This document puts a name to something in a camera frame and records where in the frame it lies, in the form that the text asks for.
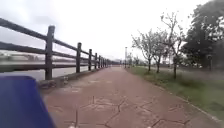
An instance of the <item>overcast sky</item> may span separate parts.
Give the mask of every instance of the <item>overcast sky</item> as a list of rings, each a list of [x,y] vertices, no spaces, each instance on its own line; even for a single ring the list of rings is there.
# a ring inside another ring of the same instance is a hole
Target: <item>overcast sky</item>
[[[55,25],[55,38],[73,46],[82,42],[83,49],[107,58],[124,58],[131,35],[163,27],[160,15],[179,10],[183,25],[198,4],[208,0],[0,0],[0,17],[46,34]],[[0,40],[44,48],[43,41],[0,28]],[[54,50],[74,51],[54,46]]]

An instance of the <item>walkway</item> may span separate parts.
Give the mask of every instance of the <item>walkway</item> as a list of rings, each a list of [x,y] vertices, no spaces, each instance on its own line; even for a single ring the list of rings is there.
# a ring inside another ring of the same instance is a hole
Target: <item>walkway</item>
[[[71,81],[44,100],[58,128],[219,128],[180,98],[121,67]]]

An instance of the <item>blue fabric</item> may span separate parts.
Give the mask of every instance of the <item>blue fabric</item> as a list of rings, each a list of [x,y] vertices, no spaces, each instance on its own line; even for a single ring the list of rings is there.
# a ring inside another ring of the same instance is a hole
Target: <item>blue fabric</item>
[[[0,128],[55,128],[33,78],[0,77]]]

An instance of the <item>water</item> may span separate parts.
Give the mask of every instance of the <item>water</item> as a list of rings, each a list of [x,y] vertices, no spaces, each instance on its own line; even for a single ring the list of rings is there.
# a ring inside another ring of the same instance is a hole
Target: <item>water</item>
[[[0,61],[0,65],[14,65],[14,64],[21,64],[21,65],[26,65],[26,64],[44,64],[44,62],[12,62],[12,61]],[[75,65],[75,63],[71,62],[54,62],[53,64],[71,64]],[[88,66],[83,66],[80,67],[80,71],[87,71]],[[59,77],[59,76],[64,76],[68,74],[72,74],[76,72],[76,68],[57,68],[53,69],[52,74],[53,78],[54,77]],[[35,78],[37,81],[44,80],[45,79],[45,71],[44,70],[30,70],[30,71],[15,71],[15,72],[5,72],[5,73],[0,73],[0,76],[31,76]]]

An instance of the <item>fence rail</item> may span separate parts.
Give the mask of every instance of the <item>fence rail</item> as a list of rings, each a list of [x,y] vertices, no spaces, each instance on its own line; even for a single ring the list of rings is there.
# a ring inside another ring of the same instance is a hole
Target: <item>fence rail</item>
[[[47,35],[40,34],[38,32],[35,32],[33,30],[30,30],[30,29],[25,28],[20,25],[17,25],[15,23],[12,23],[12,22],[7,21],[2,18],[0,18],[0,26],[10,29],[10,30],[14,30],[16,32],[20,32],[20,33],[38,38],[38,39],[41,39],[41,40],[44,40],[46,42],[46,47],[43,50],[43,49],[37,49],[37,48],[28,47],[28,46],[20,46],[20,45],[15,45],[15,44],[5,43],[5,42],[0,41],[0,50],[18,51],[18,52],[26,52],[26,53],[44,54],[45,55],[45,64],[35,64],[35,65],[32,64],[32,65],[25,65],[25,66],[24,65],[1,65],[0,72],[44,69],[45,70],[45,80],[51,80],[52,79],[52,69],[54,69],[54,68],[76,67],[76,73],[79,73],[81,66],[88,66],[88,70],[90,71],[90,70],[92,70],[92,66],[94,66],[94,68],[97,69],[97,68],[107,67],[108,65],[115,63],[113,61],[110,61],[109,59],[105,59],[101,56],[98,56],[97,53],[95,53],[95,55],[94,55],[92,53],[92,49],[89,49],[89,52],[82,50],[81,43],[78,43],[77,48],[76,48],[76,47],[71,46],[65,42],[55,39],[54,38],[54,31],[55,31],[54,26],[48,27]],[[53,51],[53,43],[76,51],[76,55],[69,55],[69,54]],[[88,55],[88,58],[81,57],[81,54]],[[76,64],[74,64],[74,65],[53,64],[53,61],[52,61],[53,56],[59,56],[59,57],[73,59],[74,62],[76,62]]]

